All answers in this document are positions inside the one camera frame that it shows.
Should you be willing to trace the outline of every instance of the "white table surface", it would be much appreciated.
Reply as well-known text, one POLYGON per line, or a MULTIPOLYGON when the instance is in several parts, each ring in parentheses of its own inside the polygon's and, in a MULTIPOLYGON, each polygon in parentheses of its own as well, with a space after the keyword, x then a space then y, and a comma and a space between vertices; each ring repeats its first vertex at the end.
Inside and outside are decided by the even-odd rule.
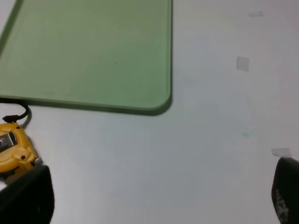
MULTIPOLYGON (((0 0, 0 27, 12 4, 0 0)), ((174 100, 160 116, 32 106, 26 132, 51 169, 52 223, 278 224, 270 149, 299 158, 298 8, 174 0, 174 100)), ((0 117, 17 112, 0 105, 0 117)))

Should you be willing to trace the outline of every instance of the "green cutting board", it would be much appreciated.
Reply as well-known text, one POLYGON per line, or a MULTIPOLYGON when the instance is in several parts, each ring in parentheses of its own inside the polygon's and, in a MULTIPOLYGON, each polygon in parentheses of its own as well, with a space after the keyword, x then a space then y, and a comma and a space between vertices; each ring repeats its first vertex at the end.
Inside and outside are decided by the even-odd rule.
POLYGON ((171 0, 17 0, 0 97, 154 111, 171 98, 171 0))

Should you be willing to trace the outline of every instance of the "black object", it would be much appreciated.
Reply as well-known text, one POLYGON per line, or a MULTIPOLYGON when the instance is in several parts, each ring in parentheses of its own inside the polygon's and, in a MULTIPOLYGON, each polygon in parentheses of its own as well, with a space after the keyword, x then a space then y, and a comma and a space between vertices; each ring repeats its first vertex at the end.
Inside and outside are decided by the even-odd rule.
POLYGON ((29 109, 28 105, 23 100, 0 98, 0 103, 19 104, 19 105, 21 105, 22 107, 25 108, 25 112, 22 115, 9 115, 9 116, 5 116, 3 118, 3 120, 5 122, 7 122, 7 123, 16 123, 18 120, 21 120, 21 119, 25 118, 29 114, 29 112, 30 112, 30 109, 29 109))
POLYGON ((1 224, 49 224, 54 211, 50 170, 38 165, 0 192, 1 224))
POLYGON ((272 186, 272 201, 281 224, 299 224, 299 162, 278 161, 272 186))

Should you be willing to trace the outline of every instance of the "black cord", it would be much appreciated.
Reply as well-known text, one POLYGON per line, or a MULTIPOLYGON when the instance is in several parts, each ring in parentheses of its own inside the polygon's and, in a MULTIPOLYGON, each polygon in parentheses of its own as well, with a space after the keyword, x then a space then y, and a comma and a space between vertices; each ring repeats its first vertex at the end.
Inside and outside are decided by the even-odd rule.
POLYGON ((28 116, 29 114, 29 107, 28 105, 20 99, 7 99, 7 98, 0 98, 0 103, 5 103, 5 104, 18 104, 21 105, 22 107, 25 108, 25 112, 22 115, 9 115, 9 116, 5 116, 3 118, 3 120, 7 123, 16 123, 17 120, 21 120, 23 118, 25 118, 26 116, 28 116))

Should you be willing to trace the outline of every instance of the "tape piece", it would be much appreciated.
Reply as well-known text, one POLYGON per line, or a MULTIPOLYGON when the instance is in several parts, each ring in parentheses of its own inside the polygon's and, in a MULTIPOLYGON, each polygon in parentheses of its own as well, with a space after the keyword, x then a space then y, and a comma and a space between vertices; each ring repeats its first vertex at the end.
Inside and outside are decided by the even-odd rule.
POLYGON ((237 69, 241 71, 249 71, 249 58, 238 57, 237 58, 237 69))
POLYGON ((292 156, 290 148, 273 148, 271 152, 273 156, 278 157, 292 156))
POLYGON ((254 13, 248 13, 248 15, 250 17, 257 17, 257 16, 263 16, 263 12, 259 11, 259 12, 254 12, 254 13))

